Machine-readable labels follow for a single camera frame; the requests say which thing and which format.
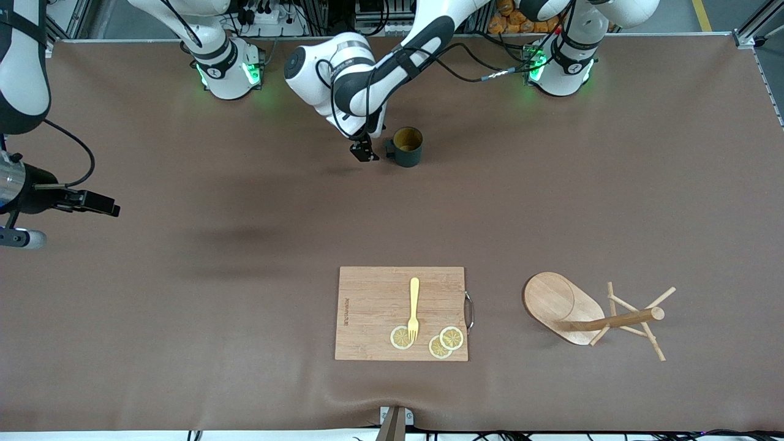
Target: yellow floor line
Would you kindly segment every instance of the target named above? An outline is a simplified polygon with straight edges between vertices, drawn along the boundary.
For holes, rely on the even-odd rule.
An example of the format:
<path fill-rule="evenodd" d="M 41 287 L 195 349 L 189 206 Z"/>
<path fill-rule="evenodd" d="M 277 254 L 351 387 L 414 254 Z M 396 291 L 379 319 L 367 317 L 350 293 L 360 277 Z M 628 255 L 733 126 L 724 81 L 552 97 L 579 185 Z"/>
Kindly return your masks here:
<path fill-rule="evenodd" d="M 699 21 L 699 26 L 702 28 L 702 32 L 713 31 L 710 27 L 708 14 L 705 12 L 705 5 L 702 4 L 702 0 L 691 0 L 691 3 L 694 5 L 694 12 L 697 13 L 697 20 Z"/>

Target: wooden stand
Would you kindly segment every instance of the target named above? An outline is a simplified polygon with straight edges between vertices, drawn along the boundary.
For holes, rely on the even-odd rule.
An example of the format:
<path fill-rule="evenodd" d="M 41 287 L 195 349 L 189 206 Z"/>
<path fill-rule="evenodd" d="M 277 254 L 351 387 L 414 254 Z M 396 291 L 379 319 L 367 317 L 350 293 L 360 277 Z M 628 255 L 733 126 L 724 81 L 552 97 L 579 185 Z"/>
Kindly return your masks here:
<path fill-rule="evenodd" d="M 668 289 L 643 310 L 617 298 L 612 290 L 612 282 L 608 282 L 607 290 L 610 299 L 608 318 L 604 317 L 601 306 L 594 299 L 564 276 L 554 272 L 543 272 L 529 280 L 523 290 L 523 303 L 534 319 L 570 343 L 593 346 L 610 328 L 619 328 L 646 337 L 653 345 L 659 360 L 665 361 L 648 322 L 664 318 L 664 311 L 659 308 L 659 304 L 672 295 L 675 288 Z M 616 303 L 630 312 L 618 315 Z M 636 324 L 641 324 L 643 330 L 630 327 Z"/>

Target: wooden board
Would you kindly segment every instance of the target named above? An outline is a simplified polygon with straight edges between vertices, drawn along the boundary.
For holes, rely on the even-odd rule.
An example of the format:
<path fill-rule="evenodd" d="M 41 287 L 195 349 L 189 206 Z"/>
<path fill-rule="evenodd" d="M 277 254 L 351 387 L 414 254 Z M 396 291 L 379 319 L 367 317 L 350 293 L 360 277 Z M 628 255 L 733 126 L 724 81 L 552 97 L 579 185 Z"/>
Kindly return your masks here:
<path fill-rule="evenodd" d="M 419 278 L 419 337 L 401 350 L 392 346 L 390 334 L 408 323 L 411 277 Z M 465 271 L 459 267 L 341 267 L 335 359 L 468 361 L 465 291 Z M 459 328 L 466 340 L 439 360 L 430 354 L 428 344 L 447 326 Z"/>
<path fill-rule="evenodd" d="M 604 318 L 604 311 L 591 296 L 554 272 L 533 276 L 523 290 L 523 303 L 534 319 L 574 344 L 589 344 L 600 331 L 577 330 L 570 322 Z"/>

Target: lemon slice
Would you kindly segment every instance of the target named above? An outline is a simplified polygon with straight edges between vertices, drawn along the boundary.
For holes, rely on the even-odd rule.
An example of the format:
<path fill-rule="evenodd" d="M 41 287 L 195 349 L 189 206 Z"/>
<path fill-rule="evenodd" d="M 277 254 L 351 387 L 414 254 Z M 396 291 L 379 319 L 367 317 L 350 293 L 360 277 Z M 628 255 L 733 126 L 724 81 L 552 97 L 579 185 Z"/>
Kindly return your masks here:
<path fill-rule="evenodd" d="M 440 360 L 445 359 L 452 354 L 452 351 L 441 344 L 441 339 L 439 339 L 438 335 L 431 338 L 430 343 L 427 346 L 430 348 L 430 354 Z"/>
<path fill-rule="evenodd" d="M 392 330 L 390 334 L 390 342 L 395 348 L 398 349 L 408 349 L 411 348 L 411 345 L 414 344 L 413 341 L 408 339 L 408 327 L 406 326 L 398 326 L 397 328 Z"/>
<path fill-rule="evenodd" d="M 463 332 L 454 326 L 447 326 L 438 335 L 441 346 L 449 351 L 457 351 L 463 346 Z"/>

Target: wooden dowel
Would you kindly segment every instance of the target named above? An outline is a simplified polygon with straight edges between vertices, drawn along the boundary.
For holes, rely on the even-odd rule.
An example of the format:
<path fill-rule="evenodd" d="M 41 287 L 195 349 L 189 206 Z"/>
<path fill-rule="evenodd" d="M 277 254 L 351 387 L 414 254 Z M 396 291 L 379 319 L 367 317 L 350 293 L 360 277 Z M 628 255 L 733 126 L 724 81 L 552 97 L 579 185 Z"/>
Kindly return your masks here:
<path fill-rule="evenodd" d="M 609 325 L 611 328 L 618 326 L 636 325 L 650 320 L 661 320 L 664 318 L 664 310 L 661 308 L 650 308 L 642 311 L 627 312 L 626 314 L 607 317 L 606 319 L 593 320 L 591 322 L 574 322 L 574 326 L 581 330 L 600 330 Z"/>
<path fill-rule="evenodd" d="M 667 359 L 664 358 L 664 352 L 662 352 L 662 349 L 659 347 L 659 343 L 656 341 L 656 337 L 654 337 L 653 333 L 651 332 L 651 327 L 648 326 L 647 323 L 643 323 L 642 329 L 645 330 L 646 336 L 651 341 L 651 344 L 653 344 L 653 350 L 656 351 L 656 355 L 659 356 L 659 361 L 667 361 Z"/>
<path fill-rule="evenodd" d="M 610 300 L 617 302 L 618 304 L 620 304 L 624 308 L 628 309 L 629 311 L 640 311 L 639 309 L 637 309 L 634 306 L 626 303 L 625 301 L 617 298 L 616 296 L 610 296 Z"/>
<path fill-rule="evenodd" d="M 673 295 L 674 292 L 675 292 L 675 286 L 673 286 L 672 288 L 669 288 L 667 291 L 665 291 L 664 294 L 660 295 L 658 299 L 653 301 L 653 303 L 651 303 L 650 305 L 646 306 L 645 309 L 653 308 L 655 306 L 659 306 L 660 303 L 662 303 L 669 296 Z"/>
<path fill-rule="evenodd" d="M 612 301 L 612 298 L 615 297 L 612 293 L 612 282 L 607 282 L 607 297 L 610 298 L 610 315 L 615 317 L 618 312 L 615 310 L 615 302 Z"/>
<path fill-rule="evenodd" d="M 590 343 L 588 344 L 590 344 L 591 346 L 595 345 L 602 337 L 604 337 L 604 335 L 609 330 L 610 330 L 610 325 L 604 325 L 604 327 L 601 328 L 601 331 L 599 331 L 599 333 L 596 334 L 596 337 L 594 337 L 593 340 L 591 340 Z"/>
<path fill-rule="evenodd" d="M 628 326 L 618 326 L 618 329 L 625 330 L 631 332 L 633 334 L 639 335 L 640 337 L 648 337 L 648 335 L 640 330 L 636 330 L 634 328 L 629 328 Z"/>

